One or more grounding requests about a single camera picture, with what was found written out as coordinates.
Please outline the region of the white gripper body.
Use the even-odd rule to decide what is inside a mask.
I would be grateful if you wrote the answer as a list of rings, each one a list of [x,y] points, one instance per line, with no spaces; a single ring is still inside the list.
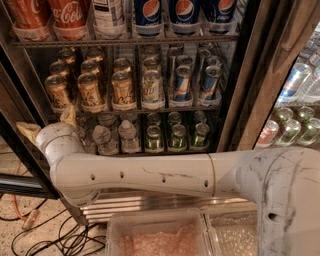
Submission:
[[[62,122],[44,127],[36,137],[36,146],[46,157],[61,157],[84,151],[76,129]]]

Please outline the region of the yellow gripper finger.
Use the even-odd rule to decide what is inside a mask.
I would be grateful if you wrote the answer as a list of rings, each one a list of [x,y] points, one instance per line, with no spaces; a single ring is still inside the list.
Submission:
[[[41,131],[41,127],[39,125],[17,122],[16,126],[22,135],[24,135],[32,144],[36,144],[36,138]]]
[[[63,110],[60,116],[60,121],[65,124],[69,124],[74,128],[77,127],[76,112],[72,104],[67,105],[66,108]]]

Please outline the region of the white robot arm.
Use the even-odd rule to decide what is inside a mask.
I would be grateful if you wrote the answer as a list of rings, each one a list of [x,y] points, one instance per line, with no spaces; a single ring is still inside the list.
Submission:
[[[54,187],[75,207],[101,190],[129,188],[197,197],[233,195],[256,204],[259,256],[320,255],[320,151],[283,147],[193,155],[118,158],[84,151],[75,111],[18,130],[45,156]]]

